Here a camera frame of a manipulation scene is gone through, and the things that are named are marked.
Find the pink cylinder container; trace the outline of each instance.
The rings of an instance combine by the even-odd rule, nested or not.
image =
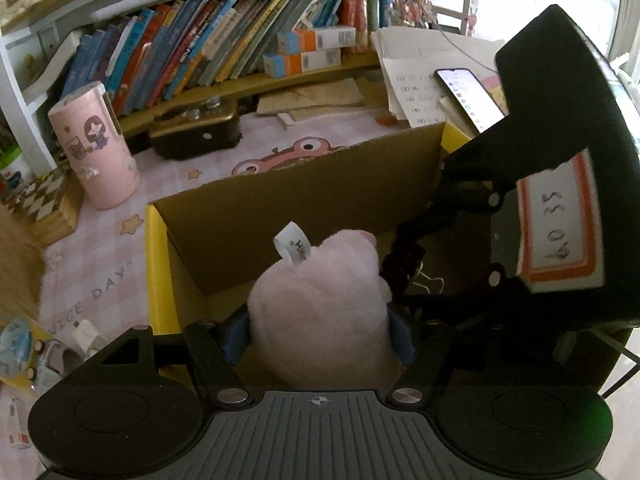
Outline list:
[[[96,209],[115,207],[135,192],[140,174],[102,83],[89,83],[60,100],[49,119]]]

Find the cardboard flap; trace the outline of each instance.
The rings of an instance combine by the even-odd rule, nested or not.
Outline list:
[[[203,294],[260,276],[273,237],[296,222],[313,245],[340,229],[380,234],[433,189],[443,124],[398,132],[293,166],[242,174],[154,203]]]

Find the round pad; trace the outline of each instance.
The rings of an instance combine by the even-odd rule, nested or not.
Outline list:
[[[613,429],[606,403],[580,386],[455,386],[435,420],[457,452],[510,476],[564,476],[595,465]]]
[[[202,408],[182,384],[157,382],[52,388],[29,416],[43,462],[76,478],[128,478],[180,455],[198,432]]]

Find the pink checkered tablecloth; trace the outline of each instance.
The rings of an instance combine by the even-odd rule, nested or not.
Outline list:
[[[351,146],[398,129],[381,126],[372,110],[354,111],[285,129],[276,117],[245,115],[242,140],[232,149],[175,162],[152,150],[136,156],[142,183],[125,203],[107,210],[82,204],[78,229],[46,251],[40,323],[75,347],[74,322],[90,320],[107,338],[136,324],[148,324],[146,307],[145,205],[231,175],[236,164],[290,148],[304,137],[321,137],[332,147]],[[0,387],[0,480],[30,480],[38,474],[33,447],[12,449],[6,437],[8,406],[20,397],[30,408],[34,397]]]

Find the phone screen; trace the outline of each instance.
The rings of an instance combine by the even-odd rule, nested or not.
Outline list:
[[[470,70],[453,68],[436,70],[436,74],[457,99],[478,132],[484,132],[504,117],[498,105]]]

